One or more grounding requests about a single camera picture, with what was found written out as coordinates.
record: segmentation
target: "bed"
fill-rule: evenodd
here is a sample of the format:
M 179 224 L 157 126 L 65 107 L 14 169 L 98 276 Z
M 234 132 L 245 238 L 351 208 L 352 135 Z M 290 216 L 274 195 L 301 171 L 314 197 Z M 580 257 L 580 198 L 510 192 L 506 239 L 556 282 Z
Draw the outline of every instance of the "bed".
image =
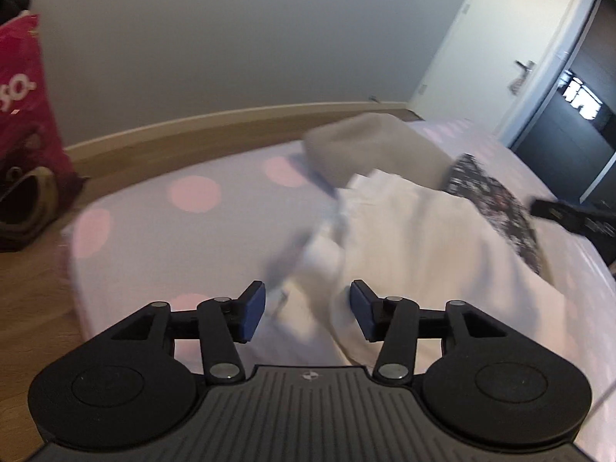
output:
M 552 198 L 498 141 L 466 121 L 411 122 L 408 129 L 452 157 L 473 154 L 522 203 Z M 312 172 L 299 141 L 204 162 L 91 204 L 65 232 L 70 280 L 84 337 L 151 301 L 189 310 L 235 298 L 252 280 L 276 287 L 313 229 L 336 207 L 336 191 Z M 534 220 L 554 287 L 566 298 L 567 352 L 588 377 L 593 408 L 578 445 L 616 458 L 616 287 L 592 244 L 558 224 Z M 198 344 L 176 343 L 193 372 Z

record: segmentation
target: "dark wardrobe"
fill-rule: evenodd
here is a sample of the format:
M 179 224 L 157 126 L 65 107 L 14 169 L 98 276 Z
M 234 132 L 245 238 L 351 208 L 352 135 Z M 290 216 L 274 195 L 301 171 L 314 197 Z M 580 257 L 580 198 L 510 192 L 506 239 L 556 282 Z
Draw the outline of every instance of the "dark wardrobe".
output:
M 616 0 L 597 0 L 572 60 L 512 145 L 560 199 L 616 208 Z

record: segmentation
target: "white door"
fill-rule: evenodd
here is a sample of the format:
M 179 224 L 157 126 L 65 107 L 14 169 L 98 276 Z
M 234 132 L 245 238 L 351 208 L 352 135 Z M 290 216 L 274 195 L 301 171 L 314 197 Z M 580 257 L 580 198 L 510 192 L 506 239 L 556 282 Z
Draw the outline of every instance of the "white door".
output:
M 557 53 L 579 0 L 466 0 L 408 108 L 426 120 L 468 119 L 499 135 Z M 517 94 L 510 90 L 535 63 Z

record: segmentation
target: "red bag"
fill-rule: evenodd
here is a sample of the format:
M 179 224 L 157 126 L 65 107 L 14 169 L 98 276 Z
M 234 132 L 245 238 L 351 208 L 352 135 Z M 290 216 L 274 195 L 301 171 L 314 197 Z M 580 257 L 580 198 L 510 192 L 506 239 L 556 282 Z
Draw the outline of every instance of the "red bag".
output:
M 82 179 L 62 149 L 45 92 L 38 16 L 28 14 L 0 26 L 0 199 L 37 167 L 50 170 L 62 213 L 82 188 Z

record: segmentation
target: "black device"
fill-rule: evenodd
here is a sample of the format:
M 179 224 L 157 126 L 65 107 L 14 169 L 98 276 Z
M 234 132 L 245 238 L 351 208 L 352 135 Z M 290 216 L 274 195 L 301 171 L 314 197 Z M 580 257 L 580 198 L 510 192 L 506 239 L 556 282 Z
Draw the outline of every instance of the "black device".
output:
M 616 213 L 575 206 L 564 201 L 536 199 L 531 204 L 534 217 L 558 222 L 567 231 L 586 236 L 597 249 L 603 261 L 616 262 Z
M 574 365 L 463 301 L 444 311 L 378 298 L 349 303 L 371 342 L 364 367 L 256 367 L 249 341 L 265 307 L 253 282 L 193 311 L 152 302 L 42 370 L 28 394 L 45 441 L 32 462 L 589 461 L 574 445 L 591 390 Z M 173 359 L 198 339 L 203 375 Z M 417 339 L 442 358 L 413 375 Z

